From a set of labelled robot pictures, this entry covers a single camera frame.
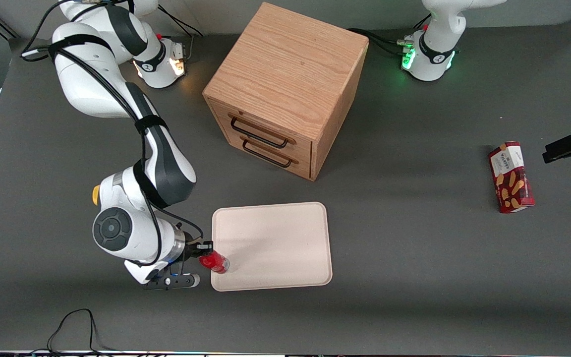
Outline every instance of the gray table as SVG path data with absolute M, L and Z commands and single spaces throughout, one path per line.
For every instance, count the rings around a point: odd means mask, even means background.
M 88 307 L 123 350 L 571 355 L 571 160 L 541 157 L 571 133 L 571 23 L 469 29 L 436 83 L 372 47 L 315 183 L 229 147 L 211 117 L 200 92 L 235 39 L 198 39 L 186 78 L 145 88 L 198 175 L 171 210 L 209 232 L 221 207 L 320 201 L 333 280 L 223 294 L 192 262 L 196 289 L 143 291 L 90 233 L 91 189 L 138 160 L 135 129 L 78 113 L 50 61 L 15 59 L 0 98 L 0 349 L 41 347 Z M 514 215 L 498 213 L 486 158 L 506 140 L 522 142 L 537 199 Z M 87 334 L 75 316 L 55 343 L 83 350 Z

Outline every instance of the label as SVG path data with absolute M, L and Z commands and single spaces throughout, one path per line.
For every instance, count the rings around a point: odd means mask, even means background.
M 505 150 L 499 151 L 490 157 L 494 176 L 505 175 L 508 172 L 523 167 L 523 155 L 520 146 L 508 146 Z

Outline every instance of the black cable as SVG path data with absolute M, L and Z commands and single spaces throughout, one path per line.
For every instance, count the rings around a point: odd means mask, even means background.
M 72 18 L 72 20 L 70 20 L 70 22 L 75 22 L 76 20 L 78 20 L 78 19 L 79 19 L 81 16 L 83 16 L 84 14 L 86 14 L 86 13 L 92 11 L 92 10 L 98 9 L 98 8 L 100 8 L 100 7 L 107 6 L 107 5 L 109 5 L 108 2 L 102 2 L 102 3 L 100 3 L 100 4 L 96 4 L 96 5 L 94 5 L 94 6 L 87 7 L 86 9 L 83 9 L 81 12 L 79 12 L 78 14 L 76 14 L 76 15 Z
M 87 357 L 87 356 L 93 356 L 93 351 L 89 351 L 89 352 L 67 352 L 66 355 L 69 356 L 76 356 L 76 357 Z M 17 352 L 0 352 L 0 357 L 33 357 L 33 356 L 52 356 L 54 355 L 54 353 L 46 350 L 45 348 L 38 348 L 36 350 L 27 352 L 27 353 L 17 353 Z
M 194 37 L 193 34 L 190 33 L 190 32 L 188 32 L 188 30 L 186 30 L 186 29 L 184 28 L 184 26 L 182 26 L 182 24 L 181 24 L 179 21 L 177 21 L 177 20 L 174 19 L 174 18 L 171 18 L 171 19 L 172 19 L 173 22 L 175 22 L 175 24 L 176 24 L 177 26 L 179 26 L 179 27 L 184 31 L 184 33 L 187 34 L 190 38 L 193 38 L 193 37 Z
M 98 83 L 103 88 L 105 88 L 105 90 L 107 90 L 109 92 L 109 94 L 118 102 L 118 104 L 120 104 L 120 106 L 125 110 L 127 115 L 129 115 L 129 117 L 131 117 L 131 119 L 134 120 L 134 122 L 136 122 L 138 120 L 138 116 L 133 111 L 133 109 L 129 106 L 129 103 L 127 103 L 127 100 L 113 86 L 111 86 L 111 84 L 109 84 L 109 82 L 104 77 L 102 77 L 102 75 L 98 71 L 96 71 L 93 67 L 91 67 L 89 64 L 87 64 L 82 59 L 79 59 L 77 56 L 71 54 L 70 52 L 68 52 L 67 50 L 65 50 L 63 48 L 57 50 L 57 54 L 64 56 L 66 59 L 69 59 L 70 61 L 76 63 L 81 68 L 83 68 L 87 73 L 89 73 L 89 75 L 91 75 L 95 80 L 97 80 Z M 145 171 L 145 161 L 147 160 L 147 158 L 146 158 L 147 147 L 145 145 L 145 134 L 142 133 L 140 135 L 140 138 L 141 138 L 141 142 L 142 142 L 142 152 L 141 152 L 140 163 L 142 165 L 142 170 L 144 172 Z M 129 260 L 129 262 L 132 262 L 133 264 L 137 264 L 138 266 L 148 267 L 148 266 L 152 266 L 155 263 L 157 263 L 157 260 L 160 258 L 160 255 L 162 253 L 163 240 L 162 240 L 162 235 L 160 232 L 160 227 L 158 225 L 158 220 L 156 218 L 156 214 L 154 213 L 153 208 L 151 207 L 151 203 L 150 203 L 149 199 L 147 199 L 147 196 L 145 195 L 145 193 L 142 192 L 142 194 L 143 194 L 143 197 L 145 197 L 145 203 L 147 203 L 147 208 L 149 209 L 149 214 L 151 215 L 151 219 L 152 219 L 152 221 L 154 221 L 154 227 L 156 228 L 156 233 L 157 233 L 158 249 L 157 249 L 157 253 L 156 253 L 156 258 L 154 258 L 154 260 L 152 260 L 149 263 L 143 263 L 143 262 L 136 261 L 136 260 Z
M 203 238 L 203 237 L 204 237 L 204 231 L 202 231 L 202 229 L 201 229 L 197 224 L 195 224 L 195 223 L 189 221 L 189 220 L 186 219 L 186 218 L 182 218 L 182 217 L 180 217 L 180 216 L 178 216 L 178 215 L 175 215 L 175 214 L 173 214 L 173 213 L 171 213 L 171 212 L 168 212 L 167 210 L 163 210 L 162 208 L 160 208 L 160 207 L 158 207 L 158 206 L 156 206 L 156 205 L 153 205 L 153 206 L 156 208 L 156 210 L 159 210 L 160 212 L 164 213 L 165 215 L 167 215 L 167 216 L 169 216 L 169 217 L 173 217 L 173 218 L 177 219 L 178 221 L 184 222 L 184 223 L 188 224 L 189 226 L 192 226 L 193 228 L 195 228 L 195 229 L 200 233 L 200 236 L 197 237 L 197 238 L 195 238 L 195 239 L 199 239 L 199 238 Z
M 422 18 L 422 20 L 420 20 L 417 24 L 413 25 L 414 29 L 417 29 L 418 27 L 422 26 L 422 24 L 428 20 L 431 17 L 431 13 L 429 13 L 427 16 L 425 16 L 425 18 Z
M 91 75 L 95 80 L 97 80 L 97 82 L 103 88 L 105 88 L 105 90 L 107 90 L 109 92 L 109 94 L 114 99 L 116 99 L 118 104 L 120 104 L 120 106 L 125 110 L 127 115 L 129 115 L 129 117 L 132 120 L 134 120 L 134 122 L 136 122 L 138 120 L 136 113 L 129 106 L 129 103 L 127 103 L 127 100 L 113 86 L 111 86 L 111 84 L 109 84 L 109 82 L 105 79 L 105 77 L 103 77 L 93 67 L 91 67 L 89 64 L 87 64 L 86 61 L 83 61 L 82 59 L 71 54 L 70 52 L 68 52 L 67 50 L 65 50 L 63 48 L 57 50 L 56 53 L 65 57 L 66 59 L 69 59 L 70 61 L 76 63 L 79 67 L 83 68 L 87 73 L 89 73 L 89 75 Z
M 352 29 L 347 29 L 347 30 L 349 30 L 351 32 L 355 32 L 356 34 L 361 34 L 363 36 L 367 36 L 367 38 L 369 38 L 369 41 L 371 41 L 371 43 L 378 46 L 379 48 L 381 48 L 383 51 L 387 52 L 388 54 L 392 54 L 395 56 L 403 56 L 404 55 L 404 54 L 401 54 L 400 52 L 394 52 L 394 51 L 390 50 L 389 48 L 385 47 L 382 43 L 379 42 L 379 41 L 382 41 L 386 45 L 397 46 L 395 41 L 391 41 L 389 39 L 383 38 L 382 36 L 378 36 L 377 34 L 374 34 L 373 32 L 363 30 L 363 29 L 352 28 Z
M 73 311 L 68 312 L 68 314 L 65 315 L 65 317 L 63 317 L 63 319 L 61 319 L 61 323 L 58 324 L 57 329 L 54 332 L 52 332 L 52 335 L 50 335 L 50 338 L 48 338 L 48 342 L 46 343 L 46 350 L 50 351 L 50 353 L 54 353 L 57 356 L 61 355 L 61 352 L 52 348 L 52 341 L 54 341 L 54 338 L 57 336 L 57 334 L 59 333 L 59 331 L 63 327 L 63 324 L 65 323 L 66 319 L 68 317 L 70 317 L 70 315 L 75 314 L 79 311 L 86 311 L 89 314 L 89 350 L 96 353 L 97 355 L 100 355 L 100 356 L 111 357 L 111 355 L 109 355 L 109 354 L 106 354 L 106 353 L 103 353 L 103 352 L 96 350 L 93 346 L 94 333 L 98 335 L 98 327 L 96 326 L 96 321 L 94 320 L 94 314 L 92 314 L 90 309 L 78 309 L 78 310 L 73 310 Z M 100 344 L 99 344 L 99 346 L 101 348 L 104 348 L 105 350 L 111 350 L 110 348 L 107 348 L 107 346 L 102 346 Z
M 23 48 L 23 50 L 21 51 L 21 53 L 23 54 L 24 52 L 26 52 L 27 50 L 30 49 L 30 46 L 32 45 L 32 43 L 34 42 L 34 40 L 37 38 L 37 35 L 39 34 L 39 30 L 41 30 L 41 27 L 43 27 L 43 23 L 46 21 L 46 18 L 48 18 L 48 15 L 52 12 L 52 10 L 56 9 L 57 7 L 59 7 L 61 4 L 65 4 L 66 2 L 70 2 L 73 0 L 59 0 L 57 2 L 55 2 L 54 4 L 52 4 L 52 6 L 50 6 L 48 8 L 48 11 L 46 11 L 45 14 L 43 14 L 43 17 L 41 18 L 41 21 L 39 22 L 39 25 L 37 26 L 37 29 L 34 30 L 34 34 L 32 34 L 32 37 L 30 38 L 30 41 L 28 41 L 28 44 L 25 45 L 25 48 Z M 34 61 L 41 61 L 43 59 L 47 59 L 48 55 L 45 56 L 41 56 L 39 58 L 36 59 L 26 59 L 25 57 L 21 56 L 21 58 L 24 61 L 27 62 L 34 62 Z
M 367 30 L 363 30 L 363 29 L 355 29 L 355 28 L 347 29 L 347 31 L 356 32 L 356 34 L 361 34 L 363 36 L 367 36 L 368 38 L 374 38 L 374 39 L 377 39 L 378 41 L 383 41 L 384 43 L 391 43 L 393 45 L 396 44 L 396 41 L 392 41 L 390 39 L 383 38 L 382 36 L 374 34 L 374 32 L 371 32 L 371 31 L 367 31 Z
M 197 34 L 199 34 L 201 37 L 204 36 L 204 34 L 202 34 L 202 32 L 200 32 L 200 30 L 195 29 L 195 27 L 189 25 L 188 23 L 182 21 L 181 19 L 177 18 L 176 16 L 173 16 L 172 14 L 170 14 L 168 11 L 166 11 L 165 7 L 163 7 L 162 5 L 158 5 L 158 9 L 160 9 L 160 11 L 162 11 L 163 13 L 167 14 L 167 16 L 172 18 L 173 20 L 176 20 L 177 22 L 183 23 L 183 25 L 186 25 L 186 27 L 189 27 L 193 31 L 197 32 Z
M 141 153 L 141 158 L 140 158 L 140 165 L 142 167 L 142 172 L 145 172 L 145 161 L 147 160 L 147 145 L 145 145 L 145 133 L 144 133 L 144 131 L 140 135 L 140 139 L 142 140 L 142 153 Z M 157 263 L 158 259 L 160 258 L 160 255 L 161 255 L 162 250 L 163 250 L 163 236 L 160 233 L 160 226 L 158 225 L 158 219 L 156 217 L 156 213 L 154 213 L 154 209 L 151 207 L 151 202 L 149 201 L 149 198 L 147 198 L 147 195 L 145 195 L 145 192 L 143 192 L 143 191 L 142 191 L 142 196 L 145 197 L 145 203 L 147 204 L 147 209 L 149 210 L 149 214 L 151 215 L 152 221 L 154 221 L 154 227 L 156 228 L 156 234 L 157 234 L 157 238 L 158 238 L 158 250 L 156 253 L 156 258 L 154 258 L 154 260 L 152 260 L 149 263 L 143 263 L 143 262 L 136 261 L 136 260 L 129 260 L 129 262 L 132 262 L 133 264 L 137 264 L 138 266 L 149 267 L 149 266 L 152 266 L 155 263 Z

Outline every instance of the wooden box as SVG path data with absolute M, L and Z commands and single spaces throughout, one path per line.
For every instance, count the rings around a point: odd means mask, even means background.
M 202 95 L 229 144 L 314 181 L 354 100 L 367 45 L 264 2 Z

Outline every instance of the drawer handle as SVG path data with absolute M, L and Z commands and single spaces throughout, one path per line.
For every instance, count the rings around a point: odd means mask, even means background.
M 290 167 L 290 165 L 292 165 L 292 159 L 288 160 L 286 164 L 282 164 L 282 163 L 278 162 L 277 160 L 272 160 L 271 158 L 268 158 L 268 156 L 260 154 L 259 152 L 256 152 L 252 149 L 248 149 L 246 147 L 246 144 L 248 144 L 248 140 L 244 140 L 244 144 L 242 144 L 242 147 L 244 148 L 244 150 L 246 152 L 253 154 L 254 156 L 257 156 L 260 159 L 266 160 L 269 163 L 273 163 L 273 164 L 277 165 L 278 167 L 283 167 L 284 169 L 287 169 L 288 167 Z
M 264 139 L 261 136 L 254 135 L 250 131 L 247 131 L 247 130 L 244 130 L 242 128 L 239 128 L 238 126 L 235 126 L 235 123 L 237 122 L 237 118 L 234 116 L 231 116 L 231 117 L 233 119 L 230 121 L 230 125 L 232 126 L 233 129 L 235 129 L 235 131 L 239 131 L 242 134 L 248 135 L 251 138 L 254 138 L 256 140 L 259 140 L 260 142 L 263 142 L 263 144 L 267 144 L 267 145 L 270 145 L 272 147 L 276 147 L 277 149 L 283 149 L 284 147 L 286 147 L 287 139 L 284 139 L 284 142 L 282 144 L 277 144 L 277 143 L 272 142 L 270 140 Z

